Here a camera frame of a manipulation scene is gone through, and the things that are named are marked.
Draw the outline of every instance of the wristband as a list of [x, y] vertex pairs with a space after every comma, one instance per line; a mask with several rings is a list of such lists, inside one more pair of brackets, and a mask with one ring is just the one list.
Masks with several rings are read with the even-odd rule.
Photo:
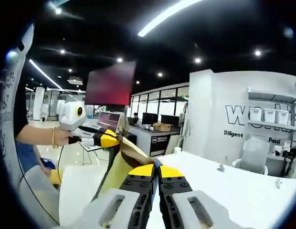
[[55, 130], [56, 130], [56, 127], [53, 128], [53, 148], [57, 149], [58, 146], [54, 143], [54, 132], [55, 132]]

